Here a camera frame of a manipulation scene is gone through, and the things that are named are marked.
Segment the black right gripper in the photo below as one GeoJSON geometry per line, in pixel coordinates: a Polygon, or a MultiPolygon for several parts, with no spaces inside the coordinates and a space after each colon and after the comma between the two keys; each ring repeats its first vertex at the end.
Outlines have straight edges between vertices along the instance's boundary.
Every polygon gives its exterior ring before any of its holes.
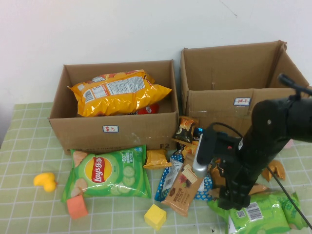
{"type": "Polygon", "coordinates": [[[241,210],[250,203],[251,184],[246,183],[246,162],[243,155],[243,136],[233,137],[226,133],[217,133],[216,157],[219,174],[225,179],[220,187],[218,206],[222,209],[241,210]],[[234,199],[228,184],[234,184],[234,199]]]}

